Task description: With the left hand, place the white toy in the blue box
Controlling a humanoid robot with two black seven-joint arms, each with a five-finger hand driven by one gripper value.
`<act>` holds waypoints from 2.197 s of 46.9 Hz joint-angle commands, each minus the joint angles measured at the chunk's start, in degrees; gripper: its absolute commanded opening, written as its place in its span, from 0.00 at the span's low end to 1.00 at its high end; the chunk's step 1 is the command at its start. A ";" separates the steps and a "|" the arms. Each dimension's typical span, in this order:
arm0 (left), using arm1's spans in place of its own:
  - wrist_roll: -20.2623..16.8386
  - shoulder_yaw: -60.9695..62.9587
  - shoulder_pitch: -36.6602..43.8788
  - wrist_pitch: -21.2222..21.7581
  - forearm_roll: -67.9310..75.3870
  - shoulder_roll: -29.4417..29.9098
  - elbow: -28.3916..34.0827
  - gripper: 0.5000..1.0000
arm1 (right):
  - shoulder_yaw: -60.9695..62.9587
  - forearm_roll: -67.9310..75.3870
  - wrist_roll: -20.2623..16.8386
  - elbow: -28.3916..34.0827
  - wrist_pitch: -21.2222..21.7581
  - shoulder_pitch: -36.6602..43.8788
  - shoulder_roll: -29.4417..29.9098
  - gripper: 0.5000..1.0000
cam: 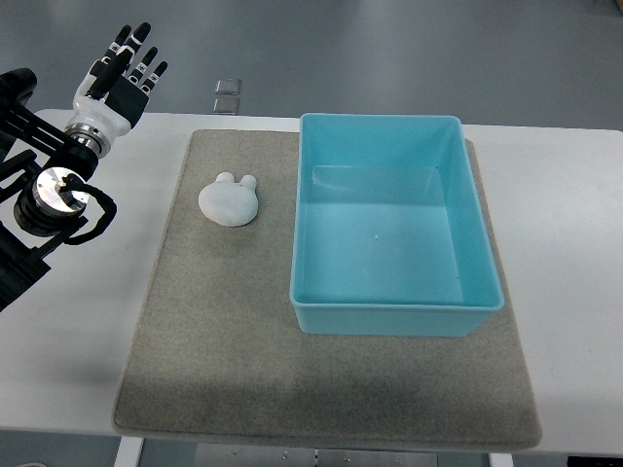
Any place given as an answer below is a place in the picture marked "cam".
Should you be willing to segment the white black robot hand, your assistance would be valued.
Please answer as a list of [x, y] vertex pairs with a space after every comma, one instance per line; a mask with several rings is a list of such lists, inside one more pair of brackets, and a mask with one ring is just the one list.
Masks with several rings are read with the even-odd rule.
[[89, 128], [109, 140], [127, 134], [142, 117], [150, 94], [167, 69], [154, 65], [158, 49], [142, 49], [151, 24], [125, 25], [97, 59], [73, 99], [70, 128]]

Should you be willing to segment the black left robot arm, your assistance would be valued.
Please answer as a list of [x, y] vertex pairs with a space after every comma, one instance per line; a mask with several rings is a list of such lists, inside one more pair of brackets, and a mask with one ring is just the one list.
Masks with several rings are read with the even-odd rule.
[[88, 183], [98, 164], [95, 145], [70, 136], [25, 108], [37, 85], [28, 68], [1, 75], [1, 201], [15, 201], [26, 233], [44, 237], [26, 246], [1, 227], [1, 307], [6, 308], [51, 267], [45, 257], [62, 244], [80, 245], [105, 232], [117, 205]]

